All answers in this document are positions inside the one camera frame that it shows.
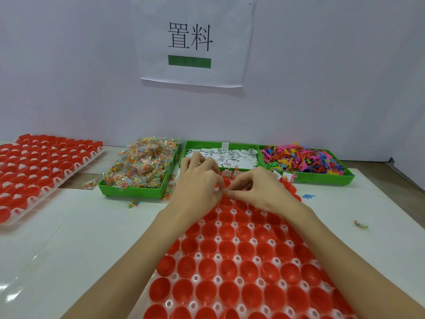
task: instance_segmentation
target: egg tray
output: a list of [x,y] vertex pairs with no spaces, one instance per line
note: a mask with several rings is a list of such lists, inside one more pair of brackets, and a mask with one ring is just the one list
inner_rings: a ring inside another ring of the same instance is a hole
[[224,198],[159,262],[143,319],[354,319],[295,230]]
[[0,145],[0,226],[13,225],[103,152],[103,143],[47,135]]

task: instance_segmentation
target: green tray compartment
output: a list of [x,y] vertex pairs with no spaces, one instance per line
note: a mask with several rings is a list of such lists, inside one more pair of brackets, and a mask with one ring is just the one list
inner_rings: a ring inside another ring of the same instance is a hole
[[[271,146],[272,145],[259,145],[259,148],[264,149]],[[344,166],[344,164],[331,151],[324,150],[324,149],[309,149],[309,150],[321,150],[321,151],[326,151],[327,153],[329,153],[332,156],[332,158],[334,158],[337,161],[337,163],[339,163],[340,165],[344,167],[343,169],[344,174],[336,176],[336,175],[323,174],[323,173],[285,171],[287,173],[295,173],[297,177],[294,179],[294,182],[347,186],[354,179],[355,175],[351,171],[349,171],[348,168]],[[266,163],[263,159],[263,154],[261,154],[261,160],[265,165]],[[277,170],[277,172],[280,174],[284,173],[284,171],[279,171],[279,170]]]
[[[189,149],[221,149],[221,142],[206,142],[206,141],[187,141],[182,156],[180,158],[180,161],[178,162],[178,166],[180,167],[182,159],[186,156]],[[257,150],[257,165],[260,165],[262,167],[266,167],[266,164],[264,163],[263,154],[260,152],[260,148],[257,144],[246,144],[246,143],[231,143],[229,142],[229,150],[249,150],[250,148],[253,148]],[[234,170],[235,168],[224,168],[221,167],[220,171],[223,170]],[[249,171],[250,169],[238,169],[239,171],[245,172]]]
[[174,166],[177,163],[178,153],[180,152],[182,145],[177,145],[177,150],[173,156],[173,162],[168,167],[168,170],[165,174],[164,180],[162,181],[161,187],[158,189],[152,188],[139,188],[139,187],[127,187],[121,190],[118,187],[108,186],[105,184],[105,181],[102,179],[99,182],[99,189],[105,196],[116,196],[116,197],[141,197],[141,198],[155,198],[161,199],[167,190],[168,179],[170,179],[171,174],[173,173]]

